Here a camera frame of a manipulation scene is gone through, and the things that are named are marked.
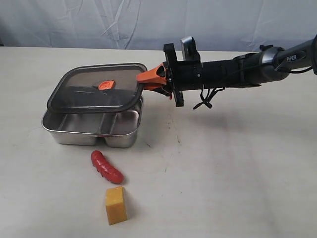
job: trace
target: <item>tabletop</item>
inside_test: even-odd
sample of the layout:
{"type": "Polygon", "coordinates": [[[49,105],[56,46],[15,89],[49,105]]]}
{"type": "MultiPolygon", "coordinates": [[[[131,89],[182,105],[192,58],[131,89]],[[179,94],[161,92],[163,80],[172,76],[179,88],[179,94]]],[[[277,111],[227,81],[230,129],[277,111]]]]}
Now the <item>tabletop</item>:
{"type": "MultiPolygon", "coordinates": [[[[201,52],[202,61],[239,52],[201,52]]],[[[61,77],[84,65],[139,62],[162,51],[0,47],[1,237],[297,238],[317,235],[317,76],[226,89],[213,108],[144,92],[131,148],[61,145],[41,127],[61,77]],[[128,220],[109,226],[90,154],[127,178],[128,220]]]]}

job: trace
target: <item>metal container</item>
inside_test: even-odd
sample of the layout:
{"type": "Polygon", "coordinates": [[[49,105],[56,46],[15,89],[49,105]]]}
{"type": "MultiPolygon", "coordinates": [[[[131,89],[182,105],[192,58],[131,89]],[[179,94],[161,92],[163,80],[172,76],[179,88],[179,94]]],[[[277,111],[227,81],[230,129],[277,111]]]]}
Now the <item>metal container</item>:
{"type": "Polygon", "coordinates": [[[109,147],[127,148],[136,141],[142,108],[141,97],[132,108],[118,113],[55,114],[46,111],[42,126],[60,144],[95,145],[101,137],[109,147]]]}

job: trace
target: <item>red sausage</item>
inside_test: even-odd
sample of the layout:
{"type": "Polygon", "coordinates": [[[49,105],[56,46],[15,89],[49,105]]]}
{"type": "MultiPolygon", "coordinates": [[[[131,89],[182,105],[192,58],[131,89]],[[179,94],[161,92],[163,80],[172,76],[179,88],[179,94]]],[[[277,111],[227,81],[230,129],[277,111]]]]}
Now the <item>red sausage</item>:
{"type": "Polygon", "coordinates": [[[108,181],[115,184],[123,182],[123,174],[112,166],[100,151],[95,150],[91,153],[91,161],[97,171],[108,181]]]}

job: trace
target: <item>lunch box lid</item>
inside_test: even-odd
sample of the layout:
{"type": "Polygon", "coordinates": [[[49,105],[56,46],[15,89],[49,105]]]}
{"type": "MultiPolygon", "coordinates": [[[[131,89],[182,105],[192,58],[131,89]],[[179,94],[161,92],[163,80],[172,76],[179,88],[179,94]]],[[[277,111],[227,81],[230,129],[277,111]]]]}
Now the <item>lunch box lid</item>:
{"type": "Polygon", "coordinates": [[[136,76],[147,71],[140,63],[83,66],[63,76],[47,107],[53,113],[121,112],[134,106],[143,84],[136,76]]]}

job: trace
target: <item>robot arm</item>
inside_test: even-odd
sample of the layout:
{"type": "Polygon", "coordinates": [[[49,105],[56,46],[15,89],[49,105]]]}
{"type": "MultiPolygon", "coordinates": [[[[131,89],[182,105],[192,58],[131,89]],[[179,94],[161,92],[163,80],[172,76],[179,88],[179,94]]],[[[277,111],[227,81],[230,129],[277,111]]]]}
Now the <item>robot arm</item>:
{"type": "Polygon", "coordinates": [[[194,38],[181,40],[183,61],[178,61],[173,44],[165,44],[166,61],[158,67],[141,73],[137,81],[144,89],[174,95],[177,107],[184,106],[183,91],[207,89],[207,96],[201,93],[202,104],[211,108],[210,100],[225,88],[257,87],[263,83],[280,81],[291,73],[304,73],[311,69],[317,74],[316,42],[307,41],[290,49],[260,46],[260,52],[249,53],[231,60],[201,63],[194,38]],[[301,71],[295,69],[308,67],[301,71]]]}

